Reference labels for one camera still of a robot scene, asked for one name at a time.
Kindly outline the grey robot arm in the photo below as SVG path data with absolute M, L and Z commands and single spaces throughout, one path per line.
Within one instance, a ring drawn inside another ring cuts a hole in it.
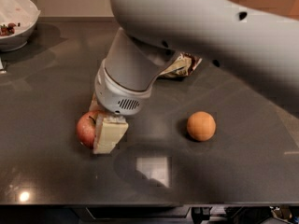
M 157 76 L 181 52 L 240 77 L 295 115 L 299 107 L 299 21 L 229 0 L 110 0 L 120 28 L 94 81 L 108 112 L 96 124 L 93 151 L 110 152 L 124 136 Z

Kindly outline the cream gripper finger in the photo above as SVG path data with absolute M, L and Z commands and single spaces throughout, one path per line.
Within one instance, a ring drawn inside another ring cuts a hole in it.
M 96 119 L 94 154 L 109 154 L 124 137 L 129 125 L 123 116 L 99 114 Z
M 98 102 L 96 95 L 93 94 L 90 106 L 89 106 L 89 110 L 90 111 L 96 111 L 96 110 L 100 110 L 100 111 L 105 111 L 105 108 Z

